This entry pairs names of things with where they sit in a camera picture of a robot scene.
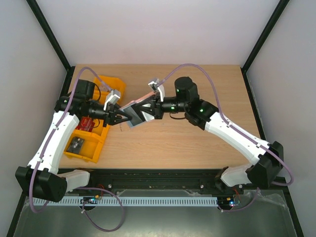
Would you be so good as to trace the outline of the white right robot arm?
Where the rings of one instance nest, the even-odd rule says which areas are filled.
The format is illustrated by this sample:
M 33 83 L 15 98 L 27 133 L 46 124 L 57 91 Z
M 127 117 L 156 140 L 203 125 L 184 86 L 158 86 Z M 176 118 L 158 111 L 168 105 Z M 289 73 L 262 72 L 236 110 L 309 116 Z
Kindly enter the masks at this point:
M 159 86 L 156 93 L 132 105 L 138 122 L 161 119 L 165 113 L 184 113 L 190 124 L 218 136 L 248 160 L 248 164 L 221 170 L 215 181 L 218 192 L 224 194 L 242 184 L 268 188 L 283 167 L 283 146 L 256 138 L 221 115 L 218 107 L 199 97 L 198 87 L 190 77 L 178 78 L 174 86 L 174 97 L 165 97 Z

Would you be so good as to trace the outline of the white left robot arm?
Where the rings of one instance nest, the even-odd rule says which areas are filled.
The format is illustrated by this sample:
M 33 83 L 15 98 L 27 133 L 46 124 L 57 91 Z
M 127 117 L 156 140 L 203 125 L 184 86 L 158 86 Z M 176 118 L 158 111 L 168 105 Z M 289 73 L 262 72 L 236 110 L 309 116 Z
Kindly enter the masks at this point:
M 98 119 L 104 127 L 119 123 L 117 116 L 122 113 L 107 102 L 107 92 L 99 91 L 100 98 L 93 100 L 97 85 L 94 81 L 79 79 L 72 92 L 56 102 L 51 126 L 39 150 L 27 167 L 18 167 L 15 173 L 29 198 L 59 202 L 66 192 L 88 185 L 88 171 L 75 169 L 58 174 L 58 170 L 69 139 L 83 117 Z

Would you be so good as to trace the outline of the teal credit card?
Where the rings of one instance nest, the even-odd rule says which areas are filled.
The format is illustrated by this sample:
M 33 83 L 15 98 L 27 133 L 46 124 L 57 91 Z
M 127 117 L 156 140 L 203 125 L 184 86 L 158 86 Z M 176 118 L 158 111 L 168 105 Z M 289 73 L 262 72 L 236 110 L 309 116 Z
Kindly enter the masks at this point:
M 129 105 L 126 108 L 123 108 L 122 111 L 132 117 L 131 120 L 126 122 L 126 124 L 130 128 L 139 126 L 141 124 L 150 122 L 150 121 L 155 119 L 154 116 L 150 115 L 149 113 L 143 112 L 143 111 L 139 111 L 139 113 L 136 113 L 136 111 L 132 108 L 132 105 Z

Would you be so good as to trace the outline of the pink card holder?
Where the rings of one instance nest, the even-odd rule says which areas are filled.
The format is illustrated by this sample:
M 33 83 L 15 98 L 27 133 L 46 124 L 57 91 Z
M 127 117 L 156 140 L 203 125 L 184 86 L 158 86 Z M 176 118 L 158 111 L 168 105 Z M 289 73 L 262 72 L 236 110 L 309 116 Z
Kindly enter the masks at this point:
M 153 96 L 153 95 L 155 95 L 155 94 L 156 94 L 156 93 L 153 92 L 153 91 L 152 91 L 152 92 L 149 92 L 148 94 L 146 94 L 146 95 L 140 97 L 139 99 L 130 101 L 130 102 L 127 103 L 126 105 L 122 106 L 122 107 L 120 108 L 120 110 L 122 111 L 123 109 L 127 108 L 127 107 L 130 106 L 130 105 L 133 105 L 133 104 L 136 104 L 136 103 L 140 103 L 140 102 L 144 101 L 145 99 L 147 99 L 147 98 L 149 98 L 149 97 L 151 97 L 151 96 Z

